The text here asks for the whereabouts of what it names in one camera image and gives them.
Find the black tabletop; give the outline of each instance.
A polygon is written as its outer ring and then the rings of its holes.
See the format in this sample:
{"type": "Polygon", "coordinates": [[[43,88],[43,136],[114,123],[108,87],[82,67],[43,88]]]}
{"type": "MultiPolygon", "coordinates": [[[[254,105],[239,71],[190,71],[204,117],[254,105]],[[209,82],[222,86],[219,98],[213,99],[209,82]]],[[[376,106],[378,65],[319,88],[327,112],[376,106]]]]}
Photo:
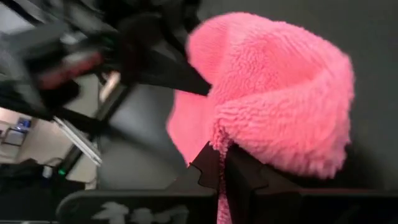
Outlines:
{"type": "Polygon", "coordinates": [[[351,56],[350,175],[370,187],[398,189],[398,1],[204,0],[198,14],[204,20],[231,11],[302,26],[351,56]]]}

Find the metal rod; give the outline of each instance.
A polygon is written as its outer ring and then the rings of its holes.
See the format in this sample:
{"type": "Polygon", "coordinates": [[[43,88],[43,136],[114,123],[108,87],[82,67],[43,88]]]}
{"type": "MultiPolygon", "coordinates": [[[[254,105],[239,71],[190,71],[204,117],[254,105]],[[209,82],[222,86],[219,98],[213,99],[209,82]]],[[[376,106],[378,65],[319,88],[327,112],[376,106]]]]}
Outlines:
{"type": "Polygon", "coordinates": [[[100,152],[95,148],[79,130],[77,130],[68,121],[54,117],[54,121],[60,126],[65,135],[76,145],[88,158],[90,158],[97,166],[102,164],[100,152]]]}

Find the pink towel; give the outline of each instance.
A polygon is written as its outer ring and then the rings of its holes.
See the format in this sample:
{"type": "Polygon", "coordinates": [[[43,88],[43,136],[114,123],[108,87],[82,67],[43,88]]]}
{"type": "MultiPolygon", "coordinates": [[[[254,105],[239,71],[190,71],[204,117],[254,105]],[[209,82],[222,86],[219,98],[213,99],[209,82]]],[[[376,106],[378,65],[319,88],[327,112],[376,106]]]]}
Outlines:
{"type": "MultiPolygon", "coordinates": [[[[353,99],[350,59],[303,28],[247,13],[203,23],[189,61],[213,85],[207,97],[176,91],[168,132],[187,162],[206,142],[235,142],[277,169],[334,177],[346,157],[353,99]]],[[[218,223],[231,223],[223,174],[218,223]]]]}

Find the pink microfiber cloth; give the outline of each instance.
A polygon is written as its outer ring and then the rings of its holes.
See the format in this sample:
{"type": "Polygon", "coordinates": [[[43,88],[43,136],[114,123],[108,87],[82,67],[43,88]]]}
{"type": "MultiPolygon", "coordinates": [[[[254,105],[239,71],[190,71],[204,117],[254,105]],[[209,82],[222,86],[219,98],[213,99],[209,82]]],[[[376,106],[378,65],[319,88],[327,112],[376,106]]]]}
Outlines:
{"type": "MultiPolygon", "coordinates": [[[[189,38],[189,62],[212,84],[207,97],[176,91],[168,132],[191,162],[209,141],[221,167],[234,142],[297,175],[332,178],[346,157],[353,99],[350,59],[285,22],[218,16],[189,38]]],[[[218,223],[231,223],[221,174],[218,223]]]]}

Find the green light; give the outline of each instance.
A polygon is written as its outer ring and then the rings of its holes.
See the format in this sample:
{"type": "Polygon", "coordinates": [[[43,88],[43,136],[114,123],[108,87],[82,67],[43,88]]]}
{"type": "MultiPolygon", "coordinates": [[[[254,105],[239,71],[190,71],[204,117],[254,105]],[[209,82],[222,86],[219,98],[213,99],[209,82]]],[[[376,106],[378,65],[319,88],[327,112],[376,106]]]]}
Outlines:
{"type": "Polygon", "coordinates": [[[66,173],[65,173],[65,171],[63,171],[63,170],[58,170],[58,174],[59,174],[59,175],[65,175],[66,173]]]}

